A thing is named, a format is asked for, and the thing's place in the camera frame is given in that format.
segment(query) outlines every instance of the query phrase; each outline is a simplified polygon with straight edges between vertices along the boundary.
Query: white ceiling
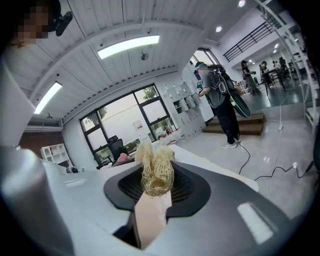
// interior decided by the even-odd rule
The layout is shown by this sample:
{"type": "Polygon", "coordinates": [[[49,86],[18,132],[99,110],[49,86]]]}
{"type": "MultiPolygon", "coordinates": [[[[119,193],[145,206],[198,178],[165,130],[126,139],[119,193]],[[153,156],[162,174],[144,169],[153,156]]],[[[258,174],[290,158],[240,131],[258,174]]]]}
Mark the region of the white ceiling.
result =
{"type": "Polygon", "coordinates": [[[239,7],[238,3],[239,0],[232,0],[224,4],[223,10],[217,14],[216,22],[211,24],[211,32],[207,37],[208,39],[219,42],[247,12],[258,6],[255,0],[246,0],[243,7],[239,7]],[[216,27],[219,26],[222,27],[222,30],[216,32],[216,27]]]}
{"type": "Polygon", "coordinates": [[[4,58],[13,77],[36,106],[55,81],[62,88],[41,115],[68,120],[109,92],[182,69],[236,0],[60,0],[74,18],[63,33],[35,45],[10,48],[4,58]],[[103,60],[97,51],[126,39],[160,35],[103,60]],[[141,60],[141,54],[149,58],[141,60]]]}

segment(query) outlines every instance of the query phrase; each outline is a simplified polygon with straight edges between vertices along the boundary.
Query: person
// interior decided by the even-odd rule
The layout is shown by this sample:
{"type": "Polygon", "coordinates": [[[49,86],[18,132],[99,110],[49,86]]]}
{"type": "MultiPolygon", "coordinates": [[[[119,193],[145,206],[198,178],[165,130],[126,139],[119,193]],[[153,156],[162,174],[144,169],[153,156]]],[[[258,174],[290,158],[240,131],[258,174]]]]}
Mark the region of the person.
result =
{"type": "Polygon", "coordinates": [[[242,67],[242,73],[245,77],[245,81],[248,87],[251,87],[252,91],[251,94],[253,96],[255,95],[261,95],[261,91],[257,88],[256,83],[254,79],[252,78],[251,74],[255,74],[255,72],[250,72],[248,66],[247,66],[247,61],[243,60],[241,61],[241,67],[242,67]]]}
{"type": "Polygon", "coordinates": [[[261,73],[262,73],[262,77],[264,78],[264,82],[270,87],[270,85],[272,84],[270,76],[268,74],[269,69],[267,68],[267,63],[265,61],[263,61],[261,63],[261,73]]]}
{"type": "Polygon", "coordinates": [[[237,83],[237,81],[235,81],[235,80],[232,80],[231,78],[230,78],[230,76],[228,76],[228,74],[227,74],[227,72],[226,72],[226,70],[225,70],[225,68],[224,67],[222,67],[221,69],[220,69],[220,71],[221,71],[221,75],[222,75],[222,77],[225,79],[225,81],[231,81],[231,82],[233,82],[233,83],[237,83]]]}
{"type": "Polygon", "coordinates": [[[281,65],[278,63],[278,61],[275,61],[275,68],[276,70],[281,69],[281,65]]]}
{"type": "Polygon", "coordinates": [[[227,137],[227,143],[221,145],[223,149],[234,149],[237,147],[237,142],[240,142],[240,131],[237,117],[234,108],[230,102],[229,93],[221,93],[218,88],[221,83],[227,86],[228,90],[234,90],[233,80],[228,76],[226,71],[212,73],[209,71],[208,66],[199,61],[196,63],[195,68],[198,69],[202,78],[202,90],[199,91],[200,97],[207,95],[212,107],[215,109],[219,123],[224,134],[227,137]]]}
{"type": "Polygon", "coordinates": [[[9,42],[10,46],[18,48],[36,44],[38,39],[47,38],[49,32],[55,31],[58,37],[61,36],[73,19],[71,11],[62,16],[59,0],[32,0],[22,8],[27,12],[15,13],[19,19],[12,26],[17,29],[9,42]]]}

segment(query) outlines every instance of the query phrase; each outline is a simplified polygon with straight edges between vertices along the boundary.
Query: chair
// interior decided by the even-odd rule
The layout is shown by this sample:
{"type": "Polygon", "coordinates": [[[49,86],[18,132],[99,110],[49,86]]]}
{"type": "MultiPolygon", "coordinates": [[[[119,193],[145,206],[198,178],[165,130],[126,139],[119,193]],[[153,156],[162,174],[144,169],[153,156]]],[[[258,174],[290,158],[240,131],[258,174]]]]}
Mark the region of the chair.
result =
{"type": "Polygon", "coordinates": [[[280,79],[286,79],[287,77],[289,78],[290,77],[290,73],[289,73],[289,70],[288,70],[288,68],[286,66],[286,60],[283,59],[282,57],[280,57],[279,58],[279,63],[280,63],[280,66],[281,66],[281,68],[278,71],[280,79]]]}
{"type": "Polygon", "coordinates": [[[118,138],[116,135],[108,139],[108,146],[114,159],[112,165],[114,165],[117,162],[121,153],[129,155],[127,149],[124,147],[122,139],[118,138]]]}

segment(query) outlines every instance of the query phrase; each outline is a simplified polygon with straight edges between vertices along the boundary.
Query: staircase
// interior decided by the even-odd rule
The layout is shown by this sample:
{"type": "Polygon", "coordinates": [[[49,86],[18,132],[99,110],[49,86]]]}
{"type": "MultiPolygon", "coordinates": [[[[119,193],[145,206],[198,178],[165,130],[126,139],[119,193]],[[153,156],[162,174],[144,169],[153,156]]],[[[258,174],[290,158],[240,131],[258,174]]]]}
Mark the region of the staircase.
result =
{"type": "MultiPolygon", "coordinates": [[[[236,117],[239,123],[240,135],[261,135],[265,123],[264,114],[253,114],[250,118],[236,117]]],[[[211,120],[208,126],[202,130],[204,133],[223,134],[219,120],[211,120]]]]}

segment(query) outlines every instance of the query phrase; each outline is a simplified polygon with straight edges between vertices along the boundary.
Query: window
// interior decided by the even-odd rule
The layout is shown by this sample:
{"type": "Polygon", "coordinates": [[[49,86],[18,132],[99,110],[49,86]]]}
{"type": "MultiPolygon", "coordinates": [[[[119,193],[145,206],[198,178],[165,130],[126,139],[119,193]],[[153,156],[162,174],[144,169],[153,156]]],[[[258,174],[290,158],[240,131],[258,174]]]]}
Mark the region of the window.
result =
{"type": "Polygon", "coordinates": [[[197,62],[204,62],[207,65],[218,65],[220,64],[217,58],[212,54],[209,49],[198,48],[194,55],[190,59],[195,65],[197,62]]]}
{"type": "Polygon", "coordinates": [[[153,98],[159,97],[159,94],[154,86],[139,90],[135,92],[134,95],[136,96],[140,104],[153,98]]]}
{"type": "Polygon", "coordinates": [[[162,120],[154,125],[151,126],[151,129],[156,136],[157,140],[162,135],[167,135],[168,133],[172,133],[176,130],[173,122],[170,118],[166,118],[165,120],[162,120]]]}
{"type": "Polygon", "coordinates": [[[175,129],[170,115],[154,85],[133,91],[90,113],[80,120],[82,130],[99,167],[116,161],[108,138],[117,136],[130,154],[141,139],[152,142],[159,134],[175,129]]]}
{"type": "Polygon", "coordinates": [[[145,137],[148,136],[150,130],[145,121],[144,116],[138,106],[133,94],[129,94],[120,98],[103,108],[99,109],[100,115],[104,111],[105,115],[101,120],[101,124],[108,138],[116,135],[122,139],[123,145],[126,145],[139,138],[134,122],[140,121],[145,137]]]}

